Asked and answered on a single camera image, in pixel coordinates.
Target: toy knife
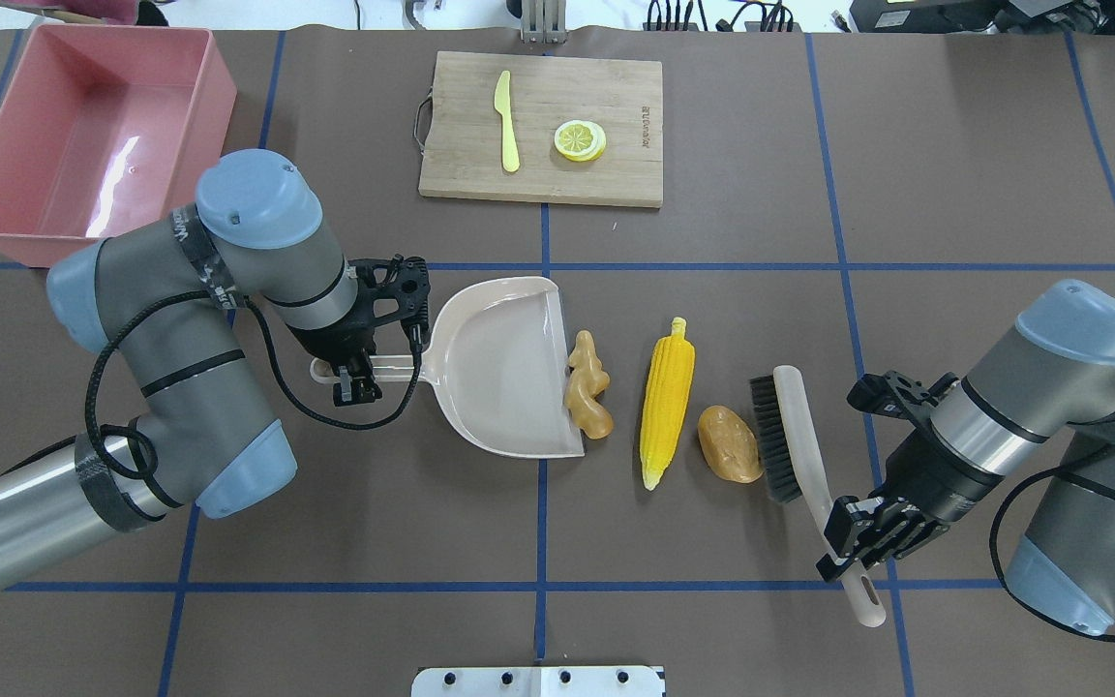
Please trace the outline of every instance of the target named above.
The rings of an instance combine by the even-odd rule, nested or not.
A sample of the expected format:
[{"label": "toy knife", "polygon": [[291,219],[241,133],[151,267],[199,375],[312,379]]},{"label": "toy knife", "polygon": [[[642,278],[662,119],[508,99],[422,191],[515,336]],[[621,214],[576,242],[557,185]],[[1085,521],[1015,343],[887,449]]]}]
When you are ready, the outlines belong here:
[{"label": "toy knife", "polygon": [[502,168],[518,172],[518,146],[514,143],[514,122],[510,117],[510,70],[502,70],[496,79],[493,107],[502,115]]}]

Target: wooden cutting board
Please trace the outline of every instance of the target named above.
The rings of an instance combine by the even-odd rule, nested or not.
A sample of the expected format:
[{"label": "wooden cutting board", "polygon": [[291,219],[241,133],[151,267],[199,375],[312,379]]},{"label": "wooden cutting board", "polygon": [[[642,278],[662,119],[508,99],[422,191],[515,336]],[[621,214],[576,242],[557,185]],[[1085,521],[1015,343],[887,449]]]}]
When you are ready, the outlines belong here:
[{"label": "wooden cutting board", "polygon": [[[510,70],[516,173],[502,168],[502,116],[493,109],[502,70]],[[659,209],[662,96],[656,61],[438,52],[420,194]],[[591,163],[562,157],[553,136],[571,119],[601,124],[605,154]]]}]

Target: yellow lemon slice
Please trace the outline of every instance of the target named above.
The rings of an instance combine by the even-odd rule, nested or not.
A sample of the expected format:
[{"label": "yellow lemon slice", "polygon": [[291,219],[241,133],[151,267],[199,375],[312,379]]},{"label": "yellow lemon slice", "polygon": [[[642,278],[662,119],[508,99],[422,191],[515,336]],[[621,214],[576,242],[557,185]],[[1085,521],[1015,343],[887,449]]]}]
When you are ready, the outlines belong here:
[{"label": "yellow lemon slice", "polygon": [[605,129],[593,122],[563,123],[554,132],[554,147],[571,162],[591,162],[605,153]]}]

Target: corn cob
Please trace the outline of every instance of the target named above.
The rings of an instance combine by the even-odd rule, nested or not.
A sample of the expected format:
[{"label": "corn cob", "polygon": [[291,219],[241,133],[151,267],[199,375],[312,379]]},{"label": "corn cob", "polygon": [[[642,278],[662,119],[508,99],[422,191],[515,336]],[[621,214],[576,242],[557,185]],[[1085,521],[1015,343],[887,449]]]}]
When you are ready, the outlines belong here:
[{"label": "corn cob", "polygon": [[686,339],[686,320],[673,318],[669,336],[657,341],[651,351],[648,387],[642,400],[639,459],[642,462],[642,485],[648,491],[657,488],[660,475],[678,448],[694,374],[695,347]]}]

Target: scrub brush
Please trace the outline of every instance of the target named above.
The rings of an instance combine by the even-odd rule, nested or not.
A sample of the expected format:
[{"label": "scrub brush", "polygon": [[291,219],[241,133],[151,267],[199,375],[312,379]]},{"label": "scrub brush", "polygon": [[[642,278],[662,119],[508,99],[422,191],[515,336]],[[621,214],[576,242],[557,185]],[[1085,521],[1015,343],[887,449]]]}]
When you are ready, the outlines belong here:
[{"label": "scrub brush", "polygon": [[[752,380],[752,406],[759,432],[759,459],[765,465],[768,495],[774,502],[788,503],[802,495],[811,511],[815,530],[833,560],[840,559],[824,539],[824,524],[833,511],[824,461],[806,405],[803,374],[794,366],[777,366],[774,375]],[[842,577],[841,587],[850,599],[859,623],[880,627],[884,623],[884,606],[866,569],[855,561]]]}]

